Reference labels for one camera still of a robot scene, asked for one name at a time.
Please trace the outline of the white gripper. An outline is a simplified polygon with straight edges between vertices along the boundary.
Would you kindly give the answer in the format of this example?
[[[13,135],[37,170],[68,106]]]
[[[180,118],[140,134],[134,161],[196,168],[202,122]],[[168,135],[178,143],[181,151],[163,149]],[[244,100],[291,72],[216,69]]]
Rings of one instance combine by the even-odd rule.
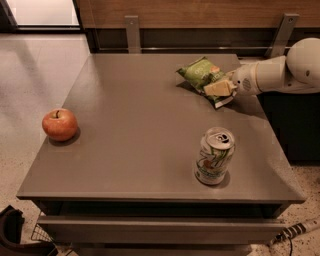
[[[203,87],[207,96],[230,96],[234,90],[240,95],[258,95],[257,63],[243,65],[235,71],[219,71],[217,82]]]

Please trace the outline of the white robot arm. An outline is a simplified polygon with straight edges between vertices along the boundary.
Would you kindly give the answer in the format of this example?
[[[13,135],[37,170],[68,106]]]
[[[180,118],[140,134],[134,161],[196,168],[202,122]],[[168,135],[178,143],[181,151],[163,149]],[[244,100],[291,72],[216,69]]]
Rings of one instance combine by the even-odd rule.
[[[246,64],[204,87],[207,96],[265,92],[314,93],[320,89],[320,39],[295,43],[287,55]]]

